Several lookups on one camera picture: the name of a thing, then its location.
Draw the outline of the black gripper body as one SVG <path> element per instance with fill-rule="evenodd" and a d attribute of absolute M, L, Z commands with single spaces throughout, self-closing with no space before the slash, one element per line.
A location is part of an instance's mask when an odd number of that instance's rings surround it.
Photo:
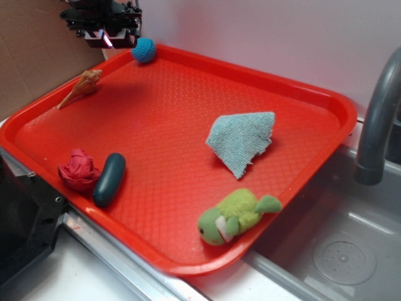
<path fill-rule="evenodd" d="M 60 13 L 67 27 L 78 37 L 87 33 L 94 37 L 104 31 L 115 37 L 122 31 L 135 37 L 141 35 L 142 10 L 138 1 L 68 1 L 70 8 Z"/>

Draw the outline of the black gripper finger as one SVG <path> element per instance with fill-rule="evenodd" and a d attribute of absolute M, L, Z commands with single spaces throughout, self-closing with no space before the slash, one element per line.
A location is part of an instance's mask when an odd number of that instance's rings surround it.
<path fill-rule="evenodd" d="M 130 33 L 129 29 L 122 29 L 121 31 L 111 35 L 107 32 L 107 38 L 111 45 L 116 49 L 122 48 L 135 48 L 137 45 L 137 37 Z"/>
<path fill-rule="evenodd" d="M 103 36 L 104 32 L 102 29 L 98 31 L 86 31 L 84 39 L 91 48 L 106 48 L 107 43 Z"/>

